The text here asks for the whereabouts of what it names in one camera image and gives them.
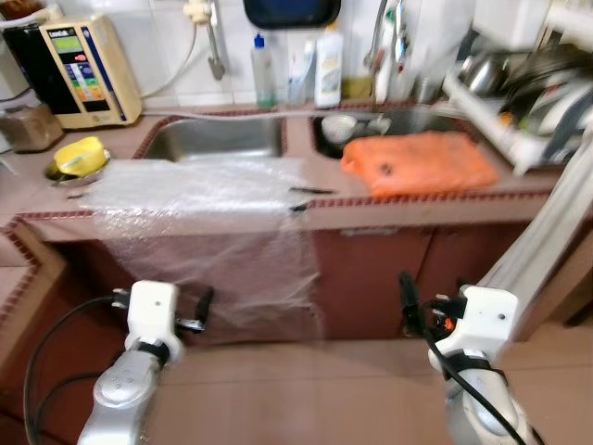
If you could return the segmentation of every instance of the plastic wrap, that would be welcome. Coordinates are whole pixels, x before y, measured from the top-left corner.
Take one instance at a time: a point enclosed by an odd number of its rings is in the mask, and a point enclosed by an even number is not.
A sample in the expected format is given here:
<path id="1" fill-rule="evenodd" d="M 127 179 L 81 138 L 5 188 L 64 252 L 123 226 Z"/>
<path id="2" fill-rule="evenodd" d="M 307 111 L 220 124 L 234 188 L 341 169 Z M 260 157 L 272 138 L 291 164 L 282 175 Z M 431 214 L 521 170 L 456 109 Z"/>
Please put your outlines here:
<path id="1" fill-rule="evenodd" d="M 319 338 L 312 236 L 290 210 L 307 199 L 290 191 L 300 171 L 297 159 L 113 161 L 82 205 L 134 279 L 180 288 L 180 316 L 214 287 L 205 339 Z"/>

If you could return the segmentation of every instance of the bowl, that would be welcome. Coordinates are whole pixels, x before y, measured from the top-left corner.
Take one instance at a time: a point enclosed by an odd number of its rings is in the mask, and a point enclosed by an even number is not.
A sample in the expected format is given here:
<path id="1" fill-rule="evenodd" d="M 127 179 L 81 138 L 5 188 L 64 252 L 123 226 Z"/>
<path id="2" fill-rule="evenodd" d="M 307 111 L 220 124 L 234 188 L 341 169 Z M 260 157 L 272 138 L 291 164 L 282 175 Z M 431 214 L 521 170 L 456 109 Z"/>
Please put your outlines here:
<path id="1" fill-rule="evenodd" d="M 344 144 L 354 134 L 357 123 L 355 118 L 345 114 L 328 116 L 322 120 L 323 135 L 333 144 Z"/>
<path id="2" fill-rule="evenodd" d="M 65 174 L 59 170 L 56 161 L 52 160 L 44 168 L 44 176 L 53 181 L 52 185 L 57 187 L 81 187 L 98 181 L 103 177 L 106 166 L 111 160 L 111 154 L 105 148 L 105 163 L 96 172 L 89 173 L 85 176 L 76 176 L 73 174 Z"/>

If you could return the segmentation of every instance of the tiled countertop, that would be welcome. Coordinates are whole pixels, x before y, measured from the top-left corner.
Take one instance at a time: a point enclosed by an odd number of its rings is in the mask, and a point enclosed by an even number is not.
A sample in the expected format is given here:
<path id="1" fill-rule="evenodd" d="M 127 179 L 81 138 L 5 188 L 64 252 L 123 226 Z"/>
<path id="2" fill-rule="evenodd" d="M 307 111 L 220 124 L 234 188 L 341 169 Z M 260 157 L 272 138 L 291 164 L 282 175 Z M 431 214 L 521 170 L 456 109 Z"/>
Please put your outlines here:
<path id="1" fill-rule="evenodd" d="M 70 132 L 56 147 L 44 153 L 0 155 L 0 159 L 17 173 L 13 175 L 0 166 L 0 225 L 21 214 L 42 238 L 49 241 L 96 237 L 83 224 L 91 218 L 82 218 L 77 200 L 69 198 L 80 194 L 81 189 L 52 186 L 43 176 L 44 166 L 60 147 L 87 135 L 98 136 L 114 158 L 130 159 L 149 131 L 162 119 L 146 116 L 131 127 Z M 560 177 L 559 171 L 513 176 L 510 165 L 499 154 L 489 146 L 481 146 L 500 177 L 494 186 L 467 194 L 373 200 L 359 178 L 341 172 L 339 161 L 315 151 L 307 118 L 288 118 L 285 131 L 284 156 L 305 160 L 303 174 L 310 186 L 338 192 L 329 200 L 317 200 L 311 205 L 312 228 L 529 221 Z M 403 211 L 393 211 L 394 205 L 399 205 Z M 332 211 L 316 211 L 330 208 Z"/>

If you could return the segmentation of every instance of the kitchen sink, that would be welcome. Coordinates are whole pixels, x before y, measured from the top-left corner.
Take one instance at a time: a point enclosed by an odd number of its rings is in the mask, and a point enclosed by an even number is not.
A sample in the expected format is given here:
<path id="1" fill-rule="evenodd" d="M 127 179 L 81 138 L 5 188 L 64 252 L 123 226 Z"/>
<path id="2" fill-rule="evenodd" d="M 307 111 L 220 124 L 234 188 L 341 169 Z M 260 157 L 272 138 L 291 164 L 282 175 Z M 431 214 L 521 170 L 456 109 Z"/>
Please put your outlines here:
<path id="1" fill-rule="evenodd" d="M 282 120 L 182 120 L 162 127 L 143 158 L 183 162 L 206 158 L 282 156 Z"/>
<path id="2" fill-rule="evenodd" d="M 464 132 L 460 127 L 460 120 L 450 118 L 439 114 L 428 107 L 417 106 L 410 108 L 395 108 L 386 111 L 383 114 L 384 118 L 391 120 L 389 130 L 385 135 L 403 135 L 403 134 L 418 134 L 423 132 Z M 379 117 L 379 114 L 369 114 L 365 119 L 360 119 L 359 113 L 352 113 L 352 115 L 359 119 L 359 122 L 368 123 L 373 117 Z M 323 135 L 322 119 L 315 118 L 312 120 L 313 133 L 315 139 L 315 149 L 328 158 L 341 159 L 346 144 L 334 144 L 328 141 Z"/>

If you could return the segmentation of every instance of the cabinet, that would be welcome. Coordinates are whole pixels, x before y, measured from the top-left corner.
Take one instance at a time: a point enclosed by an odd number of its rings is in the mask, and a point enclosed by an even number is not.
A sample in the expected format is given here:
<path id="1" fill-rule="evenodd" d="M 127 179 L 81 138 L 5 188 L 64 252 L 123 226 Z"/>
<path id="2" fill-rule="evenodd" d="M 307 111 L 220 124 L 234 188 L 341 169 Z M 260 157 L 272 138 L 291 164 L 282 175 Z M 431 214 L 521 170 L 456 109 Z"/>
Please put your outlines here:
<path id="1" fill-rule="evenodd" d="M 314 233 L 320 278 L 315 295 L 326 336 L 390 338 L 401 321 L 397 276 L 417 276 L 432 229 L 381 227 Z"/>
<path id="2" fill-rule="evenodd" d="M 33 349 L 57 320 L 92 297 L 71 273 L 58 279 L 44 297 L 40 315 L 31 320 L 26 337 L 18 344 L 18 352 L 10 362 L 3 363 L 0 413 L 17 423 L 22 421 L 23 382 Z M 35 403 L 39 403 L 56 383 L 71 375 L 104 371 L 109 367 L 123 350 L 124 339 L 124 332 L 110 316 L 112 311 L 106 304 L 105 308 L 81 312 L 52 336 L 38 362 L 34 378 Z M 45 413 L 43 432 L 61 443 L 76 443 L 93 407 L 93 383 L 77 383 L 56 394 Z"/>
<path id="3" fill-rule="evenodd" d="M 16 418 L 0 413 L 0 434 L 2 443 L 9 445 L 29 445 L 25 434 L 25 426 Z M 42 435 L 41 443 L 44 445 L 64 445 L 64 442 L 52 439 L 51 436 Z"/>
<path id="4" fill-rule="evenodd" d="M 526 224 L 438 227 L 418 276 L 422 301 L 457 295 L 458 282 L 476 284 L 524 231 Z"/>

